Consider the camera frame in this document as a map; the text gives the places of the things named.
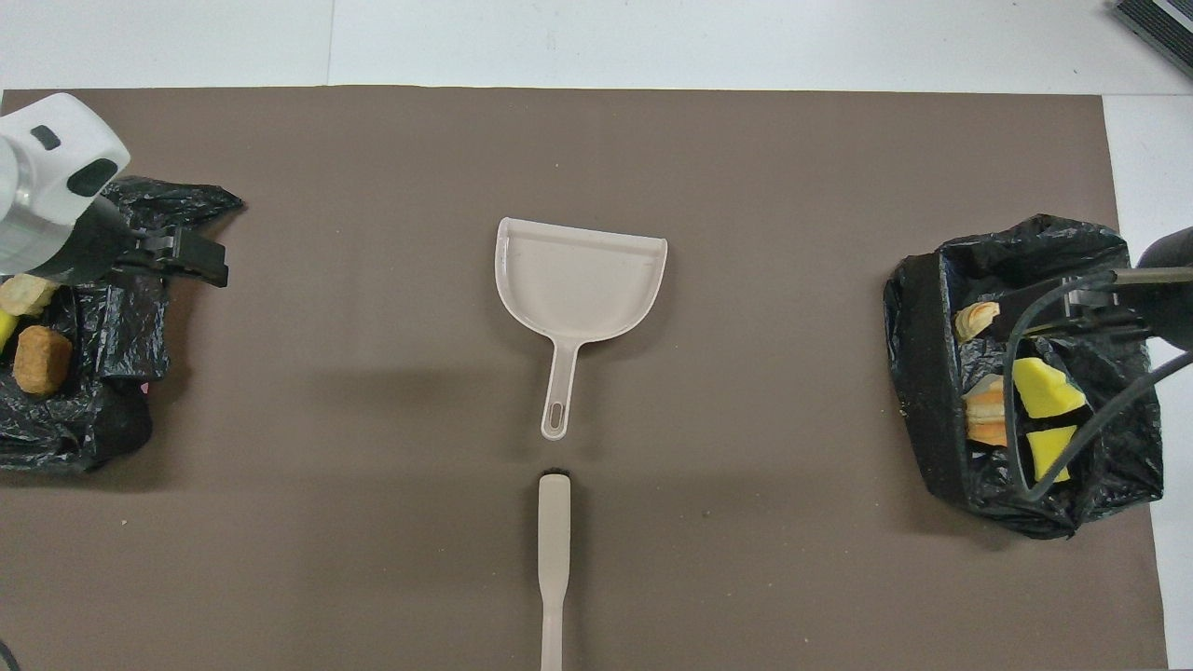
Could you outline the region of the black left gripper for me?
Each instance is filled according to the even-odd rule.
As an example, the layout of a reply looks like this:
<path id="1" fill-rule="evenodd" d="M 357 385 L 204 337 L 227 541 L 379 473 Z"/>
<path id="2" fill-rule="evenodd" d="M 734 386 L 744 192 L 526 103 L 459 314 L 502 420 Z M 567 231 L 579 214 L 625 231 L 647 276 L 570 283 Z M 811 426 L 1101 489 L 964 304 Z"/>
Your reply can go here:
<path id="1" fill-rule="evenodd" d="M 72 234 L 50 259 L 37 267 L 39 279 L 78 285 L 111 273 L 169 275 L 225 288 L 229 267 L 225 246 L 198 232 L 136 228 L 110 201 L 97 201 L 74 222 Z"/>

